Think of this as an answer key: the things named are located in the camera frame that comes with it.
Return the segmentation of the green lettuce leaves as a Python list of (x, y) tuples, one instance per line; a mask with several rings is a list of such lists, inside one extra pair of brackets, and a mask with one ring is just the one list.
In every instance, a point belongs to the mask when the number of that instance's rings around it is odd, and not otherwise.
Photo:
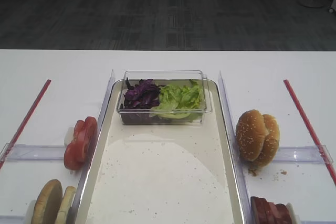
[(189, 86), (167, 84), (160, 87), (160, 104), (152, 108), (152, 114), (163, 119), (195, 120), (201, 113), (190, 112), (200, 110), (202, 89), (194, 80), (189, 80)]

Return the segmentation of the left upper clear pusher track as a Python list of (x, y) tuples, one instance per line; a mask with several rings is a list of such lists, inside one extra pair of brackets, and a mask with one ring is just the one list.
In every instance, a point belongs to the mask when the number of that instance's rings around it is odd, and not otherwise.
[(1, 162), (63, 161), (64, 145), (25, 145), (6, 143), (1, 151)]

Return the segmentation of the rear tomato slice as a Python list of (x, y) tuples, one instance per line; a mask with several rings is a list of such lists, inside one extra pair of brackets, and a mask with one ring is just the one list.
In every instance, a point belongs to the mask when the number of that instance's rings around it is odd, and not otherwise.
[(94, 117), (88, 116), (84, 121), (78, 120), (74, 128), (73, 140), (89, 143), (96, 130), (97, 120)]

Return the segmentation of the clear pusher track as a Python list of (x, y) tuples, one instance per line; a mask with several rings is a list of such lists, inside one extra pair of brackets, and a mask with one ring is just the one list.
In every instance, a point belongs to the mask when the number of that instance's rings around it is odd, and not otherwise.
[(333, 164), (325, 145), (279, 147), (273, 163)]
[(6, 143), (1, 151), (1, 162), (63, 161), (64, 145), (25, 145)]

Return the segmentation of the sliced meat patties stack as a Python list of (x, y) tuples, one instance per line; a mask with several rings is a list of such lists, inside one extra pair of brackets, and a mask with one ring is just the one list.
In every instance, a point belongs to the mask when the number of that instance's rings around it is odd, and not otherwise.
[(264, 198), (250, 197), (250, 205), (255, 223), (294, 223), (289, 207), (284, 204), (268, 202)]

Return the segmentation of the clear long divider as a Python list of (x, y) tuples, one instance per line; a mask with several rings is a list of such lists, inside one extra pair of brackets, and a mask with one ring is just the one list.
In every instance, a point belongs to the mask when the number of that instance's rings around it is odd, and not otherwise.
[(243, 223), (255, 223), (253, 218), (253, 212), (250, 206), (250, 197), (248, 195), (246, 187), (243, 163), (239, 158), (239, 148), (235, 141), (235, 131), (233, 126), (232, 114), (230, 110), (230, 104), (227, 96), (227, 89), (221, 71), (219, 72), (218, 75), (218, 87), (222, 102), (222, 111), (226, 127), (226, 135), (228, 139), (230, 156), (234, 171), (235, 184), (239, 198), (241, 216), (243, 219)]
[(96, 148), (97, 148), (97, 142), (99, 140), (99, 135), (100, 135), (103, 121), (104, 121), (106, 111), (108, 108), (114, 82), (115, 82), (115, 74), (114, 74), (114, 70), (112, 69), (112, 72), (111, 72), (111, 75), (108, 81), (107, 89), (104, 95), (103, 103), (102, 103), (100, 113), (98, 116), (97, 129), (89, 145), (88, 160), (85, 162), (84, 167), (82, 169), (77, 191), (75, 193), (72, 206), (70, 207), (66, 223), (75, 223), (79, 207), (83, 201), (84, 190), (89, 180), (89, 173), (92, 167), (93, 159), (94, 159)]

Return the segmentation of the left red rail strip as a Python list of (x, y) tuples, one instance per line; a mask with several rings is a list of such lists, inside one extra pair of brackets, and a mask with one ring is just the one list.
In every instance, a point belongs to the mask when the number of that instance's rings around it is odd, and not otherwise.
[(2, 153), (1, 153), (1, 165), (0, 168), (3, 167), (5, 163), (5, 158), (10, 153), (14, 145), (16, 144), (18, 138), (20, 137), (23, 129), (25, 128), (27, 122), (29, 121), (30, 117), (32, 116), (33, 112), (35, 111), (36, 107), (38, 106), (39, 102), (41, 101), (42, 97), (44, 96), (45, 92), (47, 91), (49, 85), (51, 83), (50, 79), (47, 79), (45, 84), (43, 85), (42, 89), (40, 90), (39, 94), (37, 95), (36, 99), (34, 100), (33, 104), (29, 108), (28, 112), (26, 113), (24, 119), (22, 120), (21, 124), (19, 125), (18, 129), (16, 130), (14, 136), (12, 137), (11, 141), (4, 146)]

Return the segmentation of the purple cabbage leaves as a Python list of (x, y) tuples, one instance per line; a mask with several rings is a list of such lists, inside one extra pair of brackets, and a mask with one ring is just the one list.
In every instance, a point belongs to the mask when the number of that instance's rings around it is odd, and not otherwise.
[(151, 109), (159, 106), (160, 87), (153, 83), (152, 79), (140, 80), (138, 84), (132, 86), (129, 79), (125, 81), (127, 92), (124, 94), (124, 104), (121, 109)]

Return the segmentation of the metal serving tray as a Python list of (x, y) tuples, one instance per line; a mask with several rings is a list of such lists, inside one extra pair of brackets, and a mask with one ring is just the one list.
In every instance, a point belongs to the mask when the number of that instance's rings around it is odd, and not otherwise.
[(114, 84), (76, 223), (245, 223), (216, 83), (201, 124), (124, 125)]

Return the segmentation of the right upper clear pusher track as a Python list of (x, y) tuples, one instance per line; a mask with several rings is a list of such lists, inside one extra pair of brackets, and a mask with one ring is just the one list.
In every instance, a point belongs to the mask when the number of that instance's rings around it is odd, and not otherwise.
[(333, 164), (325, 145), (279, 147), (273, 163)]

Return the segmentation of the pale bun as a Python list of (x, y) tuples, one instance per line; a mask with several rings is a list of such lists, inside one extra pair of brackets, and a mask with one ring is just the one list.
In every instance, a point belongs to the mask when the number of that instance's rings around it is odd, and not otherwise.
[(76, 194), (76, 187), (68, 186), (65, 190), (55, 224), (66, 224), (68, 213)]

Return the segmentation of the front tomato slice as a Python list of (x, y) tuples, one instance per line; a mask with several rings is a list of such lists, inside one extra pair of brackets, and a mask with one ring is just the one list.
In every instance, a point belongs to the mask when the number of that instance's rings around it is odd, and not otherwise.
[(74, 128), (70, 127), (66, 133), (64, 143), (67, 145), (64, 152), (64, 166), (69, 170), (80, 170), (86, 159), (89, 147), (89, 137), (87, 131), (81, 130), (77, 136), (74, 137)]

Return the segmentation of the sesame bun top left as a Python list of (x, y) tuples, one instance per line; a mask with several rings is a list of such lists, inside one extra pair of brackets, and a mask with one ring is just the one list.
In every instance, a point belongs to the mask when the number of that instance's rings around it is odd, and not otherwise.
[(244, 112), (236, 125), (240, 156), (246, 161), (254, 161), (262, 150), (266, 135), (263, 115), (258, 110)]

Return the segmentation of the right clear long divider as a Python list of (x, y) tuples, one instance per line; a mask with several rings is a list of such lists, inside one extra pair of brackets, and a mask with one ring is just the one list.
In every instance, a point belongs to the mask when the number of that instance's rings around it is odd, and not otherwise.
[(218, 75), (218, 87), (222, 102), (222, 111), (226, 127), (226, 135), (228, 139), (230, 156), (234, 171), (235, 184), (239, 198), (241, 216), (243, 219), (243, 223), (255, 223), (253, 218), (253, 212), (250, 206), (250, 197), (248, 195), (246, 187), (243, 163), (239, 158), (239, 148), (235, 141), (235, 131), (233, 126), (232, 114), (230, 110), (230, 104), (227, 96), (227, 89), (221, 71), (219, 72)]

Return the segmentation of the red rail strip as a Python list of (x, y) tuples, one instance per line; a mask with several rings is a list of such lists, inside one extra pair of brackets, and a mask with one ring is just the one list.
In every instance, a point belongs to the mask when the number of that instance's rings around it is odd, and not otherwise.
[(3, 167), (5, 163), (5, 158), (10, 153), (14, 145), (16, 144), (18, 138), (20, 137), (23, 129), (25, 128), (27, 122), (29, 121), (30, 117), (32, 116), (33, 112), (35, 111), (36, 107), (38, 106), (39, 102), (41, 101), (42, 97), (44, 96), (45, 92), (47, 91), (49, 85), (51, 83), (50, 79), (47, 79), (45, 84), (43, 85), (42, 89), (40, 90), (39, 94), (37, 95), (36, 99), (34, 100), (33, 104), (29, 108), (28, 112), (26, 113), (24, 119), (22, 120), (21, 124), (19, 125), (18, 129), (16, 130), (14, 136), (12, 137), (11, 141), (4, 146), (2, 153), (1, 153), (1, 165), (0, 168)]
[(289, 80), (285, 79), (285, 80), (283, 80), (283, 82), (284, 82), (284, 84), (285, 84), (285, 86), (286, 86), (286, 88), (287, 88), (287, 90), (288, 90), (288, 92), (289, 92), (289, 94), (290, 94), (290, 96), (291, 96), (291, 98), (292, 98), (292, 100), (293, 100), (293, 102), (294, 102), (302, 120), (304, 121), (304, 124), (305, 124), (313, 142), (317, 146), (317, 148), (319, 150), (319, 153), (320, 153), (320, 156), (322, 157), (322, 159), (325, 163), (325, 166), (326, 166), (326, 168), (327, 168), (327, 170), (328, 170), (328, 172), (329, 172), (329, 174), (330, 174), (330, 176), (331, 176), (331, 178), (332, 178), (332, 180), (335, 184), (335, 170), (333, 168), (331, 158), (329, 158), (327, 156), (327, 149), (323, 148), (323, 146), (322, 146), (318, 136), (316, 135), (315, 130), (314, 130), (313, 126), (311, 125), (303, 107), (301, 106), (301, 103), (298, 100), (298, 98), (297, 98)]

